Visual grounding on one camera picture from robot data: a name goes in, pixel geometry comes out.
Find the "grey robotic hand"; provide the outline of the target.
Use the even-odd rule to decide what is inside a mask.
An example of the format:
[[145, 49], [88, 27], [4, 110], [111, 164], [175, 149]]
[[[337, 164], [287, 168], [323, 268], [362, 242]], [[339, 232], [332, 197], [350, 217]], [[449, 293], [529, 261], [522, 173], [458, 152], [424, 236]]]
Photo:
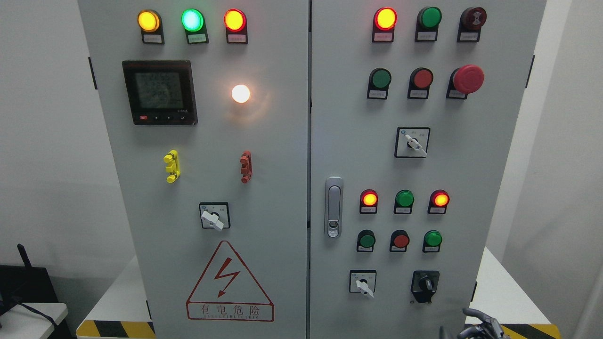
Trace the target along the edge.
[[462, 309], [464, 315], [468, 317], [478, 318], [481, 323], [477, 325], [470, 325], [469, 327], [462, 330], [456, 335], [457, 339], [510, 339], [502, 325], [493, 318], [480, 310], [476, 310], [470, 307], [464, 307]]

